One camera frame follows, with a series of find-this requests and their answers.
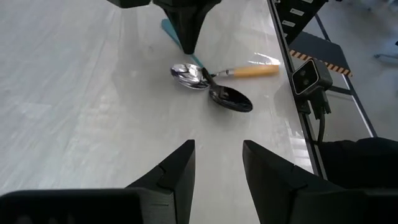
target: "spoon handle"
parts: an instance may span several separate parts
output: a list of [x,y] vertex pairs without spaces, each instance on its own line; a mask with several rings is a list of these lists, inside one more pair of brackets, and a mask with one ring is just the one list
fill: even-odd
[[239,67],[228,69],[225,71],[228,76],[247,78],[247,77],[260,77],[277,75],[279,72],[278,65],[256,65],[249,67]]
[[203,77],[204,77],[207,81],[209,81],[209,84],[210,84],[211,86],[217,85],[217,84],[214,82],[213,78],[211,77],[211,75],[209,74],[209,72],[207,71],[206,68],[202,68],[201,73],[202,73]]

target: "table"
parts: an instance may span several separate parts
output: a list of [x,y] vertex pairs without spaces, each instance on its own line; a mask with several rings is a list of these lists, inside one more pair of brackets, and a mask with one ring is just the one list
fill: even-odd
[[191,223],[258,223],[243,140],[312,171],[267,1],[215,6],[195,52],[213,72],[261,55],[281,63],[275,77],[217,80],[248,96],[250,113],[220,108],[207,91],[173,80],[169,67],[192,60],[160,28],[165,15],[155,5],[1,4],[9,11],[0,21],[1,193],[125,187],[195,139]]

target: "camera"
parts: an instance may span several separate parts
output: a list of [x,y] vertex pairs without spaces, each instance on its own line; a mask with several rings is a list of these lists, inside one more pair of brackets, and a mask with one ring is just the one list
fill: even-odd
[[326,65],[315,59],[307,60],[292,75],[294,96],[309,99],[318,91],[329,89],[333,80]]

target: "yellow and black stripe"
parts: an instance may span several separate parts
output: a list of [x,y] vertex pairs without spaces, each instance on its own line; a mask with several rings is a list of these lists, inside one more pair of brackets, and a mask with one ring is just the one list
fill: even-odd
[[[290,50],[290,55],[295,58],[298,58],[300,60],[304,60],[304,61],[312,58],[309,55],[305,55],[305,54],[302,54],[302,53],[294,51],[294,50]],[[339,66],[333,65],[332,63],[329,63],[329,62],[323,62],[323,63],[325,63],[326,67],[331,71],[338,72],[338,73],[347,75],[349,77],[353,76],[352,72],[347,68],[339,67]]]

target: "cable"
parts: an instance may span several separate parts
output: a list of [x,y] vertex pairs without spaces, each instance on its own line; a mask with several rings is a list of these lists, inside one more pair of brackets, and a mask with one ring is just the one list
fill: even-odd
[[323,135],[325,133],[325,114],[320,113],[320,119],[319,119],[319,133],[318,133],[318,147],[323,141]]

